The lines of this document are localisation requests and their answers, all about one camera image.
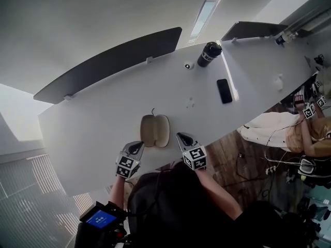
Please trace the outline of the window blinds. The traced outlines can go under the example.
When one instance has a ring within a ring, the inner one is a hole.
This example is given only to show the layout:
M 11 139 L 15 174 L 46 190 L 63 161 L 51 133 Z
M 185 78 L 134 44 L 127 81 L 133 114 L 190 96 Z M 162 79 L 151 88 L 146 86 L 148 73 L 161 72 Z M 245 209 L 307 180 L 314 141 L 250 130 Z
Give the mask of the window blinds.
M 92 203 L 65 193 L 47 154 L 0 164 L 0 248 L 73 248 Z

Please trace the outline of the black smartphone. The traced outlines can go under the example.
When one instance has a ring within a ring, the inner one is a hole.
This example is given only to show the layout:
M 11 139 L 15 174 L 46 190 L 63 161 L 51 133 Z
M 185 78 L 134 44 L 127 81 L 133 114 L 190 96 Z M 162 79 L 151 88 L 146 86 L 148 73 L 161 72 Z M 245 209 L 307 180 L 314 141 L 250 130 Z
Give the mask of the black smartphone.
M 217 87 L 222 103 L 231 103 L 233 100 L 227 79 L 219 79 L 217 81 Z

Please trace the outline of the black recorder with blue screen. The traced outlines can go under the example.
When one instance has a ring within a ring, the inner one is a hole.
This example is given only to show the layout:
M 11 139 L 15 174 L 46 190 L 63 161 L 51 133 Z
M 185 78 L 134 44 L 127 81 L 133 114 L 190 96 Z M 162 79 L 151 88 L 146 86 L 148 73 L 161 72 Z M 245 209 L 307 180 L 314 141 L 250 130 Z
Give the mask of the black recorder with blue screen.
M 95 202 L 79 218 L 78 231 L 82 229 L 94 230 L 103 233 L 120 232 L 126 234 L 124 221 L 127 212 L 118 205 L 108 201 L 106 205 Z

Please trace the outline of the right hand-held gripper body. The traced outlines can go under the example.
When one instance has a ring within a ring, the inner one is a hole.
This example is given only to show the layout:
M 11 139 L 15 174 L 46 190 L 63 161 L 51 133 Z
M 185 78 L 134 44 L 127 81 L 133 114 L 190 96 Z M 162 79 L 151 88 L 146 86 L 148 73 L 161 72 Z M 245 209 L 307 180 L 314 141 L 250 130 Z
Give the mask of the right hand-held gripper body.
M 185 164 L 191 170 L 202 169 L 206 167 L 206 150 L 204 146 L 190 149 L 182 153 Z

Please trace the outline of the beige clamshell case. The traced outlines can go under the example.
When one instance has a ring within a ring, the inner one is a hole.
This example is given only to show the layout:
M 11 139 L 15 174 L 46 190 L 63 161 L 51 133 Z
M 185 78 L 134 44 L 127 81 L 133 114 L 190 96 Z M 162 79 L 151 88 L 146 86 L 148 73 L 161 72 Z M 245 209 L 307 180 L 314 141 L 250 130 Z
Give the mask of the beige clamshell case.
M 165 115 L 151 113 L 141 119 L 140 138 L 146 147 L 164 148 L 170 140 L 170 122 Z

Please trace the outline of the crumpled white tissue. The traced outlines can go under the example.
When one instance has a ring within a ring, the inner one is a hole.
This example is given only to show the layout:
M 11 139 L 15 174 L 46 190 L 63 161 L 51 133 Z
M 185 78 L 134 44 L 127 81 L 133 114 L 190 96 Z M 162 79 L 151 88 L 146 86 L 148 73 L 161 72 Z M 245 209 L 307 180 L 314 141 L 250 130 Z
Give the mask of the crumpled white tissue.
M 278 91 L 283 90 L 284 82 L 282 74 L 278 74 L 274 79 L 274 85 Z

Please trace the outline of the short dark desk divider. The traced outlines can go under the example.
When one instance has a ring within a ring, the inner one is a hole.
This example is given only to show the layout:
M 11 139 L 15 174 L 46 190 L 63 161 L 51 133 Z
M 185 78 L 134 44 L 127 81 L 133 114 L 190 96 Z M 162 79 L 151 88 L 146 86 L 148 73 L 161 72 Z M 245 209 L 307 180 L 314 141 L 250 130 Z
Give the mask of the short dark desk divider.
M 221 41 L 231 41 L 233 39 L 270 37 L 281 33 L 288 28 L 283 24 L 272 24 L 263 22 L 236 22 L 222 37 Z

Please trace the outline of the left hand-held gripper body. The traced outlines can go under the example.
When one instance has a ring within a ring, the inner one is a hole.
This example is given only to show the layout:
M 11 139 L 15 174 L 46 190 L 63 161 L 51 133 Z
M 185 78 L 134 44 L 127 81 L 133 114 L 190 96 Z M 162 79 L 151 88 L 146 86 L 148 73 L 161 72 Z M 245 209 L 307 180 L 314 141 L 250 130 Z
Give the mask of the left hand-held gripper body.
M 120 152 L 116 160 L 116 175 L 131 178 L 140 168 L 141 161 L 134 158 L 134 153 Z

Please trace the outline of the black and white bag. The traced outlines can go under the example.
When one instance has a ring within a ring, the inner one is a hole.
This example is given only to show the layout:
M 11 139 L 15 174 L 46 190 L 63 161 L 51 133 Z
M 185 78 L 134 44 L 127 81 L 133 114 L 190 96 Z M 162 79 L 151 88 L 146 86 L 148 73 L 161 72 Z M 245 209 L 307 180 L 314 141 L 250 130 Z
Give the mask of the black and white bag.
M 304 184 L 312 189 L 316 186 L 331 189 L 331 157 L 302 156 L 299 162 L 298 175 Z

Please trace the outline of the black water bottle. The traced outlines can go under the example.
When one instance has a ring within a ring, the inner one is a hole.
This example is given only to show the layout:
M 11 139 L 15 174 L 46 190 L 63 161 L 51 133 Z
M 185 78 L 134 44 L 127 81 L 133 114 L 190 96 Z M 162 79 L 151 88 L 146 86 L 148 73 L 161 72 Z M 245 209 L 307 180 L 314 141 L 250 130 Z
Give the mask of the black water bottle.
M 207 67 L 215 58 L 222 53 L 222 47 L 216 42 L 208 42 L 197 60 L 200 67 Z

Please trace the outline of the person's right forearm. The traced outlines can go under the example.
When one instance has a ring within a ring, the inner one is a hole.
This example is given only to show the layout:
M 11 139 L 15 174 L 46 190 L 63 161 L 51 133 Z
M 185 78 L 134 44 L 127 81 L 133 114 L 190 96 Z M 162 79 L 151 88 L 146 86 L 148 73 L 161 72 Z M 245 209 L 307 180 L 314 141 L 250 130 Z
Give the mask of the person's right forearm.
M 195 173 L 211 199 L 231 219 L 235 220 L 242 214 L 243 211 L 239 203 L 212 178 L 207 170 L 196 169 Z

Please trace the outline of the person's black clothing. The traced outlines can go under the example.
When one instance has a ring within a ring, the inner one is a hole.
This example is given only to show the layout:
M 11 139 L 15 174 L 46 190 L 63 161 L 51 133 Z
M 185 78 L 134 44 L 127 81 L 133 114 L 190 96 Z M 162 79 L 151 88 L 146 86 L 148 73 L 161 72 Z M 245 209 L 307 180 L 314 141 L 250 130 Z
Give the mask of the person's black clothing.
M 311 248 L 315 230 L 293 213 L 257 201 L 235 220 L 183 162 L 142 175 L 127 200 L 126 234 L 77 230 L 74 248 Z

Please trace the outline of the white plastic bottle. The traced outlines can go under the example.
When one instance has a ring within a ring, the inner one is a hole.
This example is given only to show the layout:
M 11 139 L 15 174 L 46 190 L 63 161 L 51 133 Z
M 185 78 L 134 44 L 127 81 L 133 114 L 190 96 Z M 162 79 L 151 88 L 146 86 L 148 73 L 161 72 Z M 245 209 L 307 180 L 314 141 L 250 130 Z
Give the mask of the white plastic bottle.
M 297 36 L 297 33 L 292 33 L 290 31 L 282 32 L 275 40 L 277 45 L 284 45 L 285 43 L 289 43 L 294 40 Z

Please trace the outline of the long dark desk divider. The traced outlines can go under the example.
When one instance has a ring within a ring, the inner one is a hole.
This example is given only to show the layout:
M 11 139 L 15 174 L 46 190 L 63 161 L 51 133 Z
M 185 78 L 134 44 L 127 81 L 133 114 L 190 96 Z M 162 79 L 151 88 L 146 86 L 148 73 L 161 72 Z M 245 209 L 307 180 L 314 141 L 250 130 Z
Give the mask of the long dark desk divider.
M 73 96 L 83 89 L 125 69 L 175 51 L 181 27 L 174 27 L 139 37 L 80 63 L 38 91 L 33 99 L 58 104 L 66 96 Z

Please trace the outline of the person's left forearm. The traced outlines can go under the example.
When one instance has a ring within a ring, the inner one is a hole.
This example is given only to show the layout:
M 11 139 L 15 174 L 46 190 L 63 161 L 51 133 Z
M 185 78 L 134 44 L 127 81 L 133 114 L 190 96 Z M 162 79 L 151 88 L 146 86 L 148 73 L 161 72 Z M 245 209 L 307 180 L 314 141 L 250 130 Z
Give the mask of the person's left forearm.
M 116 176 L 110 191 L 109 201 L 125 210 L 130 190 L 130 183 L 124 177 Z

